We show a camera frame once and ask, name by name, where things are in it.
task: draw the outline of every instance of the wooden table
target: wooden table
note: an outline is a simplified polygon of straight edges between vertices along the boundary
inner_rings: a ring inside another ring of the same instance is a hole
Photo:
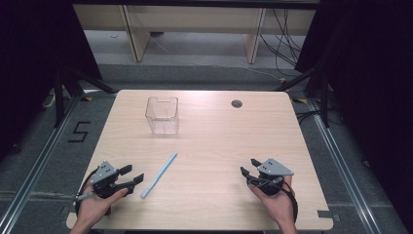
[[[177,97],[177,135],[153,135],[145,119],[149,97]],[[233,100],[243,106],[233,107]],[[140,193],[173,152],[177,157],[142,199]],[[292,169],[299,230],[326,230],[331,218],[288,95],[267,92],[121,91],[97,143],[87,174],[107,160],[133,165],[118,182],[145,173],[134,193],[112,207],[95,228],[124,230],[275,230],[249,191],[240,166],[274,158]],[[76,220],[70,214],[67,226]]]

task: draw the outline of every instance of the metal rail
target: metal rail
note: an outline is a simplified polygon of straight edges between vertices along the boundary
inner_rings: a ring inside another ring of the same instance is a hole
[[[311,110],[319,109],[313,99],[309,99],[309,104]],[[319,131],[321,132],[325,144],[327,145],[331,157],[337,167],[337,170],[341,178],[343,179],[344,185],[346,186],[350,198],[352,199],[358,215],[360,216],[360,220],[364,225],[366,233],[382,233],[378,226],[377,220],[374,217],[374,214],[372,213],[370,207],[364,199],[364,196],[362,195],[355,178],[353,177],[349,167],[346,164],[346,161],[341,154],[341,151],[337,143],[335,142],[331,131],[324,126],[321,118],[318,115],[315,116],[315,119],[319,127]]]
[[[12,201],[12,204],[6,210],[6,212],[1,217],[0,222],[0,231],[3,234],[8,234],[12,231],[16,221],[19,218],[21,211],[26,204],[30,192],[33,190],[37,181],[39,180],[42,172],[44,171],[57,143],[61,137],[62,132],[64,131],[67,122],[70,118],[71,113],[75,109],[77,103],[79,103],[80,97],[73,97],[67,107],[65,117],[62,119],[59,126],[54,128],[52,134],[49,136],[48,141],[46,142],[42,152],[38,156],[36,162],[31,168],[29,174],[27,175],[24,183],[20,187],[18,193]]]

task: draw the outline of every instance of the blue plastic stick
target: blue plastic stick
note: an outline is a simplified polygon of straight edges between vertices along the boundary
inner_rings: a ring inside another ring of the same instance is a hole
[[[156,178],[154,179],[154,181],[152,182],[151,186],[146,188],[145,190],[142,191],[142,193],[140,194],[141,198],[145,198],[146,196],[148,196],[149,192],[152,190],[152,188],[155,186],[155,184],[158,182],[158,180],[161,178],[161,176],[164,174],[164,172],[167,170],[167,168],[169,167],[169,165],[172,163],[173,159],[175,159],[177,153],[174,152],[172,154],[172,156],[170,156],[169,160],[167,161],[167,163],[164,165],[164,167],[161,169],[161,171],[158,173],[158,175],[156,176]]]

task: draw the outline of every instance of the clear plastic container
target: clear plastic container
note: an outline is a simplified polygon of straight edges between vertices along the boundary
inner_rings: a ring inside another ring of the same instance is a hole
[[[178,98],[150,97],[145,116],[153,134],[177,134],[179,126]]]

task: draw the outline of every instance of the hand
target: hand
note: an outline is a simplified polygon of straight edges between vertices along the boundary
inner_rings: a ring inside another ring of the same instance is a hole
[[[284,177],[284,185],[282,188],[289,191],[289,187],[286,183],[291,187],[291,182],[292,176],[286,175]],[[252,184],[248,187],[261,200],[268,215],[279,225],[283,234],[297,233],[294,223],[292,203],[284,192],[280,191],[274,196],[268,196],[261,191],[261,189]]]
[[[89,182],[84,190],[84,194],[94,191],[93,186]],[[92,227],[99,222],[103,216],[106,214],[106,211],[117,201],[127,195],[128,189],[124,188],[117,191],[112,196],[103,199],[99,198],[97,195],[92,195],[84,199],[80,205],[78,218],[75,225],[70,231],[71,234],[81,234],[89,233]]]

